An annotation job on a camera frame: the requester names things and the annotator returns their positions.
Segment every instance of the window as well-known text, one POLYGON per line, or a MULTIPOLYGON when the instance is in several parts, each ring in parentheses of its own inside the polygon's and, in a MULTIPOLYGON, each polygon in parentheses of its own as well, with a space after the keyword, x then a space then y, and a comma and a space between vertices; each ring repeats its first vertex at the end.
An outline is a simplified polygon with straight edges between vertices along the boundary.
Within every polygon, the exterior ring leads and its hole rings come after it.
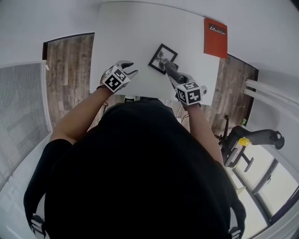
POLYGON ((232 169, 232 179, 238 188, 245 186, 246 189, 239 194, 239 199, 248 216, 243 238, 251 238, 278 221, 295 204, 299 185, 262 146, 249 145, 244 154, 254 158, 252 165, 244 172, 248 164, 241 158, 232 169))

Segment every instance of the radiator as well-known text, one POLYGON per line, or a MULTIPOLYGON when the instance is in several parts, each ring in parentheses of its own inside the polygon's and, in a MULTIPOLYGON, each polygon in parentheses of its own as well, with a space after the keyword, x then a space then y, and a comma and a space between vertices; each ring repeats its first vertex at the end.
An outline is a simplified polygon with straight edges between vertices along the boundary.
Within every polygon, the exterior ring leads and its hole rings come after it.
POLYGON ((0 68, 0 190, 50 132, 45 62, 0 68))

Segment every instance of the fiducial marker cube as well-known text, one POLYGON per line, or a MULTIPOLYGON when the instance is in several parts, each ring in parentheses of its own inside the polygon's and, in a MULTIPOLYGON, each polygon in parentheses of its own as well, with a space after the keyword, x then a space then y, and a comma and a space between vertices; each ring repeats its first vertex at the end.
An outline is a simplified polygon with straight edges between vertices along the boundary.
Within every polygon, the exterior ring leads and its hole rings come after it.
POLYGON ((201 96, 206 94, 206 87, 199 87, 195 81, 177 85, 175 91, 178 99, 185 105, 198 104, 201 96))
POLYGON ((103 80, 103 84, 113 93, 126 86, 128 82, 130 82, 130 79, 116 65, 107 71, 103 80))

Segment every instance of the black picture frame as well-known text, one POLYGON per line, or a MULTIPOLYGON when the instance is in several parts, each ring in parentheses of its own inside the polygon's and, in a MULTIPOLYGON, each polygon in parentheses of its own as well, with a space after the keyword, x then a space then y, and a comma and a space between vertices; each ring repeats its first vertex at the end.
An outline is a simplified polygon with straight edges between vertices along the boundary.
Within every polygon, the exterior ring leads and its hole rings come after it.
POLYGON ((177 52, 175 52, 174 50, 170 49, 169 47, 165 46, 164 44, 161 44, 158 48, 158 50, 156 51, 156 53, 154 54, 153 58, 151 59, 151 61, 149 62, 149 66, 154 68, 155 70, 161 72, 162 74, 166 74, 165 70, 161 70, 160 68, 156 67, 153 65, 154 60, 156 59, 157 55, 159 54, 159 52, 161 51, 161 49, 164 48, 166 50, 168 50, 169 52, 173 53, 173 57, 170 60, 171 62, 173 62, 175 60, 175 58, 178 56, 177 52))

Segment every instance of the wooden floor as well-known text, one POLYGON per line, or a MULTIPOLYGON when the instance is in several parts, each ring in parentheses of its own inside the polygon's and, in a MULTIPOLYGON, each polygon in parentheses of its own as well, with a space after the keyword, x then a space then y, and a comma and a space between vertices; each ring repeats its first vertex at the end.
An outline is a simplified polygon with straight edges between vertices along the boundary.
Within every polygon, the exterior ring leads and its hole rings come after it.
MULTIPOLYGON (((77 36, 48 43, 47 64, 50 70, 47 72, 47 94, 53 128, 70 109, 89 95, 93 37, 77 36)), ((257 73, 255 68, 232 56, 220 60, 212 105, 202 106, 215 134, 223 133, 225 115, 230 117, 230 129, 242 123, 250 102, 250 97, 242 92, 245 80, 255 79, 257 73)), ((109 107, 123 102, 123 98, 118 95, 110 97, 107 101, 109 107)), ((181 106, 179 102, 161 101, 173 108, 177 115, 181 106)), ((97 125, 102 111, 103 107, 91 127, 97 125)), ((178 116, 183 118, 186 115, 187 112, 181 108, 178 116)), ((190 130, 187 117, 183 126, 190 130)))

